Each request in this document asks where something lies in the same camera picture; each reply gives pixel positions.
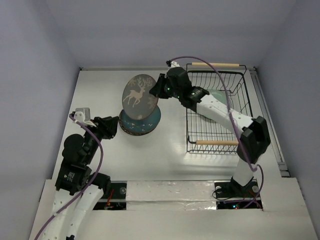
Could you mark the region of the dark teal glazed plate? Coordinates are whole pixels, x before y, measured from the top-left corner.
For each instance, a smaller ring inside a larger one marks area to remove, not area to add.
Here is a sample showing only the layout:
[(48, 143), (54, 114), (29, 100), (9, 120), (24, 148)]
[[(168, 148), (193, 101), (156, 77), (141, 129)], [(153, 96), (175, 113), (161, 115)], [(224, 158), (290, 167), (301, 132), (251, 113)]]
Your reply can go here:
[(152, 132), (161, 120), (161, 110), (157, 106), (154, 111), (144, 119), (132, 119), (124, 110), (119, 114), (119, 126), (127, 134), (143, 136)]

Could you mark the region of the mint green plate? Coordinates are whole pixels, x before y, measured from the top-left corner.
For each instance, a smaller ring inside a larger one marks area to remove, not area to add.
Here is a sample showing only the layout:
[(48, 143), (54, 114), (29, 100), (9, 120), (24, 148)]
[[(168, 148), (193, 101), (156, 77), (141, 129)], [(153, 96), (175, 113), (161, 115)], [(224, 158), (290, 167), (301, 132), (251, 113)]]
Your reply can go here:
[(215, 97), (219, 102), (225, 104), (226, 106), (229, 104), (232, 106), (232, 100), (229, 94), (225, 93), (224, 90), (216, 90), (216, 89), (209, 89), (208, 92), (210, 95)]

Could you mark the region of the grey reindeer plate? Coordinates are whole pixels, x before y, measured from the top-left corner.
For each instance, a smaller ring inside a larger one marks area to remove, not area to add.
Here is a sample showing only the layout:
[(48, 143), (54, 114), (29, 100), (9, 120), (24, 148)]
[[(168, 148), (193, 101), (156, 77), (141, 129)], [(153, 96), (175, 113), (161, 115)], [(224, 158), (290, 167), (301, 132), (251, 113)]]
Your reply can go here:
[(150, 94), (156, 80), (148, 74), (138, 74), (126, 84), (122, 93), (122, 108), (129, 118), (143, 120), (158, 106), (158, 98)]

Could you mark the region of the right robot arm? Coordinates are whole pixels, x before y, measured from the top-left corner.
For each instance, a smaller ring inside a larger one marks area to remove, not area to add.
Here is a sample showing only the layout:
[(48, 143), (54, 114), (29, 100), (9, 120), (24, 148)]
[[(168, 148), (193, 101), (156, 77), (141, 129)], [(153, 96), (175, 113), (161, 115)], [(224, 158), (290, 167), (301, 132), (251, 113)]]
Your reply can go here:
[(182, 67), (172, 67), (166, 74), (161, 73), (149, 92), (159, 99), (178, 99), (183, 107), (215, 121), (236, 136), (239, 161), (230, 180), (230, 190), (235, 196), (246, 193), (257, 170), (256, 164), (271, 143), (266, 119), (237, 112), (229, 102), (224, 104), (208, 90), (193, 86)]

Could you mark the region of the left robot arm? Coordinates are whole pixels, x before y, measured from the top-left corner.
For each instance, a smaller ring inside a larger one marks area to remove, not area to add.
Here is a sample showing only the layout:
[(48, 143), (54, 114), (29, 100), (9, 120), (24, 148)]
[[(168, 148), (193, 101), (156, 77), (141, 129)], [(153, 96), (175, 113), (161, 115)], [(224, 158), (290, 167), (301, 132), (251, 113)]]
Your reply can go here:
[(115, 137), (119, 117), (90, 119), (81, 111), (69, 114), (84, 135), (69, 135), (63, 143), (62, 162), (55, 182), (51, 216), (36, 240), (76, 240), (98, 200), (110, 194), (111, 178), (100, 173), (104, 150), (102, 140)]

